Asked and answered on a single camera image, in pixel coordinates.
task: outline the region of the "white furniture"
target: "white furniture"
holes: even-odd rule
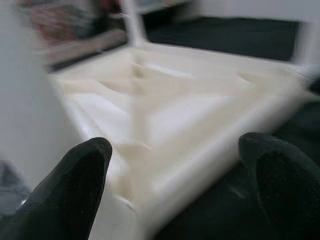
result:
[[[240,135],[271,131],[305,97],[292,64],[149,43],[123,4],[130,45],[53,77],[83,139],[111,141],[108,186],[152,234],[237,162]]]

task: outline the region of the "white surface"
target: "white surface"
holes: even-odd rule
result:
[[[288,64],[148,43],[55,77],[112,142],[108,185],[151,232],[235,164],[241,134],[270,131],[303,101]]]
[[[313,21],[319,16],[318,0],[194,0],[207,17],[255,17]]]
[[[1,160],[33,189],[81,139],[9,1],[0,1],[0,25]]]

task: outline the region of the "white wall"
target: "white wall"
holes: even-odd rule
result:
[[[256,17],[312,21],[320,16],[319,0],[194,0],[203,16]]]
[[[11,3],[0,1],[0,159],[34,188],[81,140]]]

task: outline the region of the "cream plastic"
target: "cream plastic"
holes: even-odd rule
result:
[[[153,234],[237,162],[240,135],[272,131],[306,94],[291,64],[151,44],[122,3],[130,45],[52,76],[82,138],[111,141],[107,187]]]

